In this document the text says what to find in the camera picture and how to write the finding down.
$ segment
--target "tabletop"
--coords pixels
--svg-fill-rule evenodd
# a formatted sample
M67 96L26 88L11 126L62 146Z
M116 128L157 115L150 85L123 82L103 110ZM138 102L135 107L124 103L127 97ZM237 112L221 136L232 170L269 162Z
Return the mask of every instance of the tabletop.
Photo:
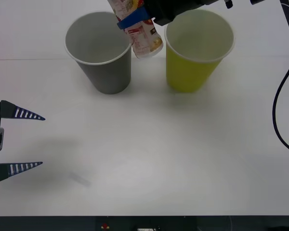
M289 26L279 0L252 6L236 0L203 7L225 17L236 32L237 55L289 56ZM107 0L0 0L0 59L69 58L64 38L69 25L93 11L112 11ZM164 38L163 27L157 26ZM158 56L165 57L165 49Z
M0 0L0 100L46 118L2 120L0 163L44 164L0 182L0 216L289 215L289 151L271 119L289 27L276 0L234 4L207 7L237 42L200 91L169 89L162 51L103 95L62 41L106 0ZM289 80L277 122L289 143Z

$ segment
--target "yellow paper cup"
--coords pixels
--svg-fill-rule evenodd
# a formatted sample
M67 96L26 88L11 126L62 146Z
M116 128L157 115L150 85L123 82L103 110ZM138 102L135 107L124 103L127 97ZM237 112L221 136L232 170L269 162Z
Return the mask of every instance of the yellow paper cup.
M167 82L180 92L201 88L234 47L230 24L216 13L192 10L177 16L165 29Z

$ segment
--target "bottle label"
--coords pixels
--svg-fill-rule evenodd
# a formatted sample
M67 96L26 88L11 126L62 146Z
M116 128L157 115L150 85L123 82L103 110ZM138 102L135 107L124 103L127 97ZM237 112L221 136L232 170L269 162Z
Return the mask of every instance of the bottle label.
M121 21L141 7L144 0L108 0L108 2L118 20ZM130 36L134 53L138 58L153 56L163 46L162 38L151 19L128 27L124 32Z

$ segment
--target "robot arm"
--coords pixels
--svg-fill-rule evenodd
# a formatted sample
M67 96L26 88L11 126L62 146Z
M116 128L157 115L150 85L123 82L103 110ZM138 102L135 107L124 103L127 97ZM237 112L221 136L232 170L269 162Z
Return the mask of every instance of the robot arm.
M138 22L154 18L154 22L164 26L176 16L188 10L210 5L218 0L144 0L142 7L118 23L120 29L126 29ZM232 0L224 0L228 9L233 6ZM250 0L254 5L263 0Z

